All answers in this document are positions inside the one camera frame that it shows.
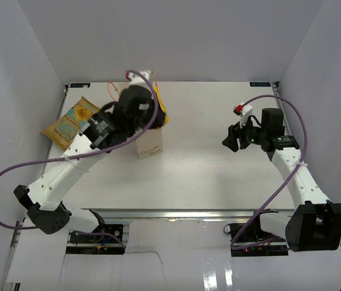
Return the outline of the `yellow M&M's packet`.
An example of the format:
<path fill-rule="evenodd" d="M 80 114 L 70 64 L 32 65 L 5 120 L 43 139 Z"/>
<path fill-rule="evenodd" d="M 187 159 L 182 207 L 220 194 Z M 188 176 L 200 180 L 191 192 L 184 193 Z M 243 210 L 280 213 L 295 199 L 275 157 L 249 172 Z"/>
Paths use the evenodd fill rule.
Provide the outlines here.
<path fill-rule="evenodd" d="M 158 88 L 157 85 L 154 86 L 154 90 L 156 91 L 157 99 L 158 99 L 158 102 L 159 102 L 159 106 L 160 106 L 161 112 L 163 113 L 163 116 L 164 116 L 164 120 L 163 120 L 162 126 L 165 126 L 165 125 L 167 125 L 168 120 L 169 120 L 168 115 L 167 115 L 167 110 L 166 110 L 166 108 L 164 106 L 164 103 L 162 101 L 161 95 L 159 93 L 159 88 Z"/>

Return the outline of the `yellow chips bag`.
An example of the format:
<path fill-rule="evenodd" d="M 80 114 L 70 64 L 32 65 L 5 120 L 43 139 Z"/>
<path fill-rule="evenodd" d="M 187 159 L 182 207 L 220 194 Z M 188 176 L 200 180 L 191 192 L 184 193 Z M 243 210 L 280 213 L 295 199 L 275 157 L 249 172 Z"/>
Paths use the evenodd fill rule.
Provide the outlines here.
<path fill-rule="evenodd" d="M 50 138 L 62 150 L 67 150 L 80 128 L 99 110 L 99 107 L 82 96 L 65 115 L 46 127 L 41 133 Z"/>

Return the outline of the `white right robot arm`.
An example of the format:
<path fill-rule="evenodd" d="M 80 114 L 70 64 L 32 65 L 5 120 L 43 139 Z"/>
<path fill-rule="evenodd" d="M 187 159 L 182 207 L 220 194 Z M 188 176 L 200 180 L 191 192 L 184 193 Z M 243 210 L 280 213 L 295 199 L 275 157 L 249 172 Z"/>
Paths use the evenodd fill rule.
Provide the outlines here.
<path fill-rule="evenodd" d="M 245 230 L 262 243 L 284 239 L 290 250 L 336 250 L 341 239 L 341 203 L 333 203 L 322 192 L 300 159 L 302 152 L 295 137 L 286 135 L 281 109 L 263 109 L 257 120 L 250 105 L 238 104 L 234 113 L 240 121 L 229 127 L 222 144 L 233 152 L 254 144 L 267 154 L 283 178 L 295 211 L 291 216 L 276 210 L 257 211 L 255 219 L 233 234 L 237 241 Z"/>

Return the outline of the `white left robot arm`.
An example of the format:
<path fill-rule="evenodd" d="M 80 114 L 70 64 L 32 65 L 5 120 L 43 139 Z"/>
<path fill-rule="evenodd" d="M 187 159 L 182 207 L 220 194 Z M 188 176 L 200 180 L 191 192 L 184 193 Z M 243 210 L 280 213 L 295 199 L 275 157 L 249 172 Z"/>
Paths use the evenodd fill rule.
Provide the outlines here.
<path fill-rule="evenodd" d="M 68 208 L 64 196 L 112 150 L 140 133 L 163 127 L 165 118 L 155 87 L 143 82 L 131 82 L 117 101 L 86 116 L 58 163 L 30 185 L 14 189 L 30 221 L 47 235 L 70 229 L 83 232 L 92 242 L 101 240 L 105 231 L 101 216 L 92 210 Z"/>

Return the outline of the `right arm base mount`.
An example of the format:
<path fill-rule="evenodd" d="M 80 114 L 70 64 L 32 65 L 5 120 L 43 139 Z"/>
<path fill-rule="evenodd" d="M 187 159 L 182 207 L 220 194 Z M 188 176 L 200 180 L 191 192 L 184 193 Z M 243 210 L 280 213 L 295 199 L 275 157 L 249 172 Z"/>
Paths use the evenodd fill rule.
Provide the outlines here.
<path fill-rule="evenodd" d="M 257 230 L 254 226 L 248 228 L 240 235 L 234 246 L 247 246 L 257 243 L 256 246 L 241 250 L 232 250 L 231 256 L 235 257 L 258 257 L 258 256 L 288 256 L 288 246 L 282 238 L 273 234 Z"/>

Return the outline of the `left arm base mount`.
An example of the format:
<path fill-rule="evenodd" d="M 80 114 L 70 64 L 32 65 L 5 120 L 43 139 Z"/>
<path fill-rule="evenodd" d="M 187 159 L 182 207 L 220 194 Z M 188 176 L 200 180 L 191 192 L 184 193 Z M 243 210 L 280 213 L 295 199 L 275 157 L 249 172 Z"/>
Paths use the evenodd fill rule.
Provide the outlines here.
<path fill-rule="evenodd" d="M 123 255 L 125 253 L 124 226 L 122 224 L 106 224 L 101 233 L 109 235 L 83 235 L 71 232 L 68 237 L 66 254 L 69 255 Z"/>

